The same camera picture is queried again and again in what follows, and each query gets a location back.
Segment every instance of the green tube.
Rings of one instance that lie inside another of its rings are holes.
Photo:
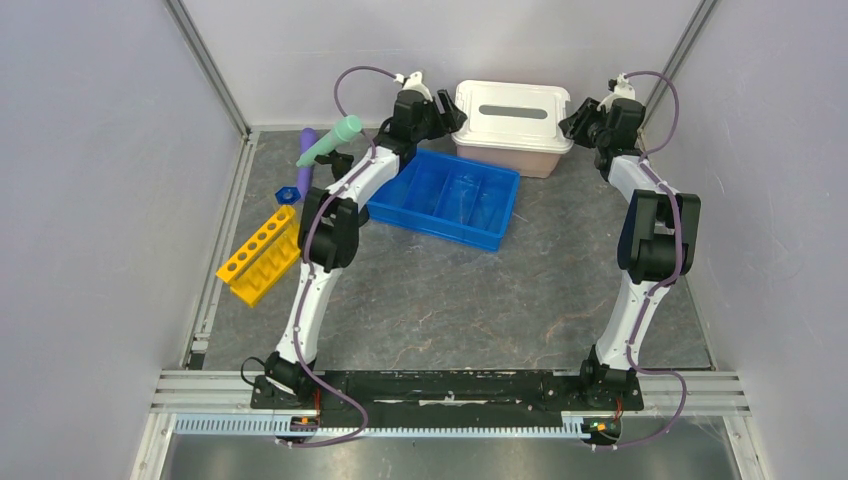
[[[303,152],[297,161],[297,166],[311,167],[315,165],[315,157],[332,152],[340,145],[353,140],[360,132],[362,132],[362,122],[359,117],[356,115],[346,116],[336,122],[333,129],[321,137],[321,140],[318,140],[309,150]]]

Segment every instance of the cable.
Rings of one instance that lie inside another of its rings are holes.
[[[256,363],[258,363],[259,365],[262,365],[262,370],[265,370],[265,362],[263,362],[262,360],[260,360],[256,357],[247,357],[247,358],[244,359],[243,362],[241,362],[241,368],[239,369],[239,374],[241,374],[241,379],[244,380],[244,383],[250,385],[251,387],[255,387],[256,383],[251,382],[250,380],[247,379],[247,377],[244,376],[244,365],[251,360],[256,360]]]
[[[333,87],[333,98],[336,101],[336,107],[338,107],[339,112],[341,112],[341,114],[345,116],[347,116],[347,113],[345,113],[344,109],[341,106],[341,102],[339,102],[339,85],[341,84],[341,81],[342,79],[344,79],[344,77],[346,77],[349,73],[355,72],[357,70],[370,70],[394,78],[394,75],[392,75],[391,73],[377,67],[360,65],[345,70],[336,80],[336,84]],[[333,203],[333,201],[338,198],[339,195],[347,191],[347,185],[350,185],[350,183],[356,180],[356,178],[359,177],[370,165],[374,164],[374,159],[377,157],[377,146],[374,144],[374,140],[368,137],[364,131],[362,132],[362,134],[365,136],[365,138],[368,140],[368,143],[370,143],[371,145],[371,158],[364,162],[360,162],[357,165],[357,170],[350,176],[348,181],[345,184],[342,184],[338,190],[331,193],[327,200],[323,204],[321,204],[321,206],[318,208],[318,212],[316,212],[315,214],[315,219],[312,221],[312,225],[310,225],[309,227],[309,232],[306,235],[303,248],[303,261],[309,268],[309,275],[306,278],[306,284],[303,286],[303,295],[300,296],[300,301],[297,304],[297,310],[295,311],[294,316],[294,325],[292,326],[294,351],[297,355],[297,361],[300,363],[300,366],[301,368],[303,368],[303,371],[306,372],[306,374],[320,387],[324,388],[325,390],[330,392],[332,395],[338,397],[345,403],[350,404],[353,408],[359,410],[359,413],[362,414],[362,424],[353,432],[341,435],[339,437],[331,438],[329,440],[300,444],[289,442],[288,445],[292,448],[328,447],[330,445],[338,445],[340,443],[349,442],[353,440],[357,435],[365,431],[365,429],[368,427],[369,418],[368,412],[365,410],[365,407],[363,407],[361,404],[359,404],[359,402],[357,402],[353,398],[333,388],[330,384],[318,377],[318,375],[316,375],[315,372],[313,372],[312,369],[309,368],[309,365],[306,363],[306,359],[303,358],[303,352],[300,349],[300,340],[298,338],[298,333],[300,332],[300,317],[303,313],[303,305],[306,301],[306,296],[309,294],[309,289],[312,286],[312,280],[315,278],[315,264],[310,260],[310,253],[312,250],[312,240],[315,238],[315,232],[318,229],[318,225],[321,224],[321,218],[323,218],[324,212],[327,211],[327,208],[329,208],[330,204]]]
[[[677,120],[680,117],[680,97],[677,94],[677,88],[675,88],[674,83],[672,83],[671,79],[667,76],[663,75],[659,72],[653,72],[650,70],[641,70],[638,72],[632,72],[624,75],[624,78],[636,77],[640,75],[650,75],[653,77],[657,77],[668,85],[669,90],[671,90],[671,94],[674,97],[674,119],[671,122],[671,128],[669,129],[668,136],[666,139],[659,144],[659,146],[654,147],[652,149],[645,150],[642,152],[642,155],[639,156],[639,168],[642,169],[643,172],[657,184],[660,190],[665,193],[670,202],[671,202],[671,214],[674,219],[674,271],[669,275],[668,278],[658,282],[654,285],[650,290],[648,290],[648,294],[645,295],[645,301],[642,302],[642,308],[639,310],[639,315],[636,317],[636,323],[633,326],[633,331],[630,333],[630,338],[627,340],[627,361],[630,363],[630,366],[636,370],[636,372],[642,375],[670,375],[677,378],[680,381],[680,403],[677,406],[677,410],[674,412],[674,415],[671,417],[671,420],[668,421],[665,427],[660,429],[659,431],[639,440],[633,440],[630,442],[625,442],[620,445],[610,445],[610,446],[598,446],[597,448],[603,450],[618,450],[620,448],[625,447],[635,447],[638,445],[643,445],[645,443],[651,442],[661,435],[664,435],[671,430],[671,427],[677,423],[677,420],[680,418],[680,414],[683,413],[683,408],[686,406],[686,379],[683,378],[678,372],[674,370],[646,370],[640,367],[633,360],[633,344],[636,343],[636,336],[639,332],[639,328],[642,326],[642,322],[645,320],[645,315],[648,312],[648,307],[651,305],[651,299],[654,294],[663,287],[667,287],[677,281],[680,278],[680,272],[683,270],[683,233],[681,230],[681,222],[680,222],[680,206],[677,204],[677,199],[674,197],[674,192],[668,186],[668,184],[659,177],[659,175],[654,172],[651,167],[648,165],[647,158],[648,155],[656,153],[662,150],[668,143],[671,141],[671,137],[674,136],[674,131],[677,130]]]

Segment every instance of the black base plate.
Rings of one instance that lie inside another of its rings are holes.
[[[616,395],[587,388],[576,375],[550,370],[359,370],[328,371],[320,377],[359,402],[372,428],[559,427],[562,411],[616,409]],[[476,403],[429,403],[446,399]],[[638,381],[621,399],[625,411],[644,408]],[[315,404],[298,402],[259,376],[251,407],[312,409]],[[321,392],[320,412],[324,427],[362,422],[358,410],[326,392]]]

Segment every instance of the plastic storage box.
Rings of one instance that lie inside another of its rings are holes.
[[[517,172],[418,150],[368,202],[374,220],[497,251],[518,192]]]
[[[456,88],[468,115],[453,134],[457,154],[545,178],[574,144],[559,128],[570,100],[560,87],[466,80]]]

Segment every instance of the white container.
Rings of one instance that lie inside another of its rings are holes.
[[[457,155],[545,178],[574,144],[559,128],[570,100],[560,87],[466,80],[456,87],[468,115],[453,134]]]

